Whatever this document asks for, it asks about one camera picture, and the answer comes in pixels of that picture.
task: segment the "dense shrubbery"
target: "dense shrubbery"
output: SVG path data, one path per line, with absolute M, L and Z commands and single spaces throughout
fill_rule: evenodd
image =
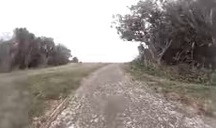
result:
M 146 0 L 129 9 L 116 16 L 115 27 L 122 39 L 143 44 L 145 60 L 216 69 L 215 0 Z
M 37 37 L 26 28 L 17 28 L 11 39 L 0 40 L 0 72 L 62 65 L 70 57 L 65 46 L 56 45 L 52 38 Z

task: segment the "overcast sky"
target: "overcast sky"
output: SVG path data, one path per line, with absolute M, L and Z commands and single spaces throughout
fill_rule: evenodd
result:
M 110 28 L 112 14 L 128 13 L 134 0 L 0 0 L 0 35 L 26 27 L 54 38 L 83 62 L 126 62 L 137 43 L 123 42 Z

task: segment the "grass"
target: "grass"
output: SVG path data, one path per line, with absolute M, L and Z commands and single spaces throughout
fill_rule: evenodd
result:
M 53 103 L 51 101 L 62 101 L 79 87 L 83 78 L 103 65 L 69 64 L 0 74 L 0 92 L 3 92 L 0 93 L 0 99 L 3 99 L 0 109 L 7 107 L 13 116 L 7 122 L 11 126 L 6 127 L 19 128 L 31 124 L 35 118 L 45 115 Z
M 167 100 L 180 101 L 195 108 L 198 114 L 216 118 L 216 86 L 173 80 L 158 70 L 148 70 L 134 64 L 129 64 L 126 70 L 133 79 L 147 82 Z

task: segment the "sky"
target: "sky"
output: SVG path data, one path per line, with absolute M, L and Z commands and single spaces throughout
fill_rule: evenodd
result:
M 0 36 L 26 27 L 54 38 L 82 62 L 128 62 L 135 42 L 122 41 L 110 28 L 113 14 L 126 14 L 135 0 L 0 0 Z

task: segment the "green grass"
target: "green grass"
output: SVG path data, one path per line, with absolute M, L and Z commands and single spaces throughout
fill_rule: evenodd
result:
M 167 99 L 180 101 L 196 108 L 199 114 L 216 118 L 216 86 L 180 82 L 158 73 L 157 70 L 148 69 L 134 64 L 126 66 L 133 79 L 147 82 Z
M 0 74 L 0 111 L 2 115 L 6 111 L 12 115 L 8 119 L 11 126 L 7 127 L 30 125 L 33 118 L 44 116 L 50 109 L 50 101 L 62 101 L 71 95 L 83 78 L 102 66 L 104 64 L 69 64 Z

